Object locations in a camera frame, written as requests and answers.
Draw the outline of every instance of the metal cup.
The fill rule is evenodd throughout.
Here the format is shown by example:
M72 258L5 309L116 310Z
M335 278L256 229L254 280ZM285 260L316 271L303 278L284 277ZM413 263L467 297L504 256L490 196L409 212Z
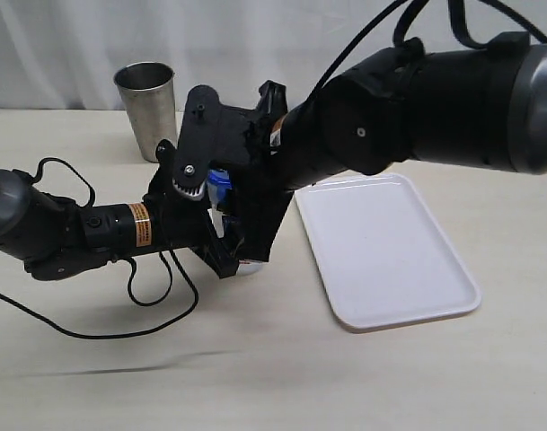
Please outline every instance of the metal cup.
M113 77L144 159L157 163L155 149L168 139L177 145L173 70L163 63L125 66Z

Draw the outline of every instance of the white tray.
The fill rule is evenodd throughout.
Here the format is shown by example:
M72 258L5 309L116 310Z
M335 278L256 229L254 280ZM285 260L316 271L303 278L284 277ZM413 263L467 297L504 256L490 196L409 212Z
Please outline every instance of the white tray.
M331 308L374 330L471 312L481 293L410 180L397 174L321 182L297 205Z

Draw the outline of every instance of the white table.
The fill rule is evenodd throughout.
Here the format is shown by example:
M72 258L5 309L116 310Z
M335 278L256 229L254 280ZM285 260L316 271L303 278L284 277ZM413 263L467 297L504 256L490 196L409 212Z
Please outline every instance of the white table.
M136 202L155 166L124 112L0 110L0 168L66 158L98 203ZM352 335L332 319L295 204L256 276L224 281L180 251L199 308L156 335L69 339L0 302L0 430L547 429L547 176L403 163L483 292L466 317ZM48 168L46 191L84 187ZM165 274L140 259L137 290ZM127 298L125 263L39 283L0 253L0 289L70 329L151 326Z

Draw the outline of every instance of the label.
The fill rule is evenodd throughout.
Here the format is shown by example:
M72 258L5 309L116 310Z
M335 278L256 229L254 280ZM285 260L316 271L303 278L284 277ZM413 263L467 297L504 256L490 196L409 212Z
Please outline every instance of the label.
M271 129L271 136L269 137L269 146L271 148L281 146L281 125L283 124L284 119L285 115L278 119Z
M136 222L136 246L145 247L151 245L153 240L151 219L144 204L128 204L133 219Z

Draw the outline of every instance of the white curtain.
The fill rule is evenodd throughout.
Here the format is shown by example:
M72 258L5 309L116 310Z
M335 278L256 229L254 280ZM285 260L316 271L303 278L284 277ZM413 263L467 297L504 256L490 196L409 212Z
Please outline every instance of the white curtain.
M547 32L547 0L505 0ZM121 107L113 74L143 60L176 71L178 107L209 84L251 107L267 79L300 102L358 30L390 0L0 0L0 108ZM466 2L475 37L516 26ZM431 0L411 35L428 50L458 48L446 1ZM390 45L395 14L345 66Z

